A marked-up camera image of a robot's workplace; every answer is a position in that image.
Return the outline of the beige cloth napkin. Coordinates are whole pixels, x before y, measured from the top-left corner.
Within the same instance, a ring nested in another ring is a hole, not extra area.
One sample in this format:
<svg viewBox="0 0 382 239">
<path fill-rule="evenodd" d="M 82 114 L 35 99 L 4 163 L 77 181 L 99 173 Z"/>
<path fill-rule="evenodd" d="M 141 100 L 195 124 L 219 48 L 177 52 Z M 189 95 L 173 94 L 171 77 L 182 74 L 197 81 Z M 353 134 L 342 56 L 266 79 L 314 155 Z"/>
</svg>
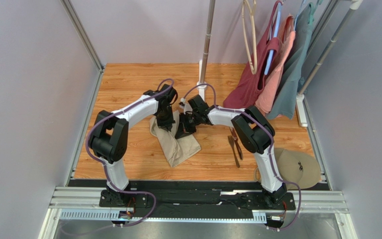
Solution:
<svg viewBox="0 0 382 239">
<path fill-rule="evenodd" d="M 158 139 L 162 152 L 171 167 L 178 166 L 201 151 L 201 146 L 193 135 L 175 138 L 179 127 L 179 115 L 179 111 L 173 112 L 175 123 L 171 131 L 159 128 L 156 117 L 152 117 L 149 123 L 150 133 Z"/>
</svg>

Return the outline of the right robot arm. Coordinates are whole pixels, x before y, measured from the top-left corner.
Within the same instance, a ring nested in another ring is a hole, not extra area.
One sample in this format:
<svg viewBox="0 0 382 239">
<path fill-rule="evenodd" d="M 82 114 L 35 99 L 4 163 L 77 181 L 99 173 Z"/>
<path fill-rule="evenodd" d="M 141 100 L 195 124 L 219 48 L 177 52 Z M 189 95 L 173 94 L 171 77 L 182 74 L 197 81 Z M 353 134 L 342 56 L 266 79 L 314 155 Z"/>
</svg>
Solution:
<svg viewBox="0 0 382 239">
<path fill-rule="evenodd" d="M 277 204 L 287 192 L 275 160 L 275 131 L 255 106 L 246 109 L 229 109 L 209 106 L 201 96 L 188 101 L 190 111 L 180 114 L 177 139 L 196 132 L 200 124 L 232 127 L 244 148 L 253 154 L 261 175 L 263 201 L 269 206 Z"/>
</svg>

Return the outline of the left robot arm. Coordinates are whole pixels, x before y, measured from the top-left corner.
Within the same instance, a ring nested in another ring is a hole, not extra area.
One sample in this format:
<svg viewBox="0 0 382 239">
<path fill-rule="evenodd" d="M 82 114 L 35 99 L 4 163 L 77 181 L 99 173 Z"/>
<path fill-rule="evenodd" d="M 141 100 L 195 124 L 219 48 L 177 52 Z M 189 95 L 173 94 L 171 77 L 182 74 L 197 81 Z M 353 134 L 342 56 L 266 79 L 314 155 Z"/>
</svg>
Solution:
<svg viewBox="0 0 382 239">
<path fill-rule="evenodd" d="M 175 123 L 172 102 L 178 93 L 172 85 L 164 84 L 161 89 L 146 91 L 139 99 L 119 110 L 98 113 L 96 121 L 87 135 L 88 154 L 103 165 L 110 191 L 121 196 L 131 195 L 127 190 L 123 157 L 127 150 L 129 130 L 148 116 L 155 116 L 157 126 L 171 132 Z"/>
</svg>

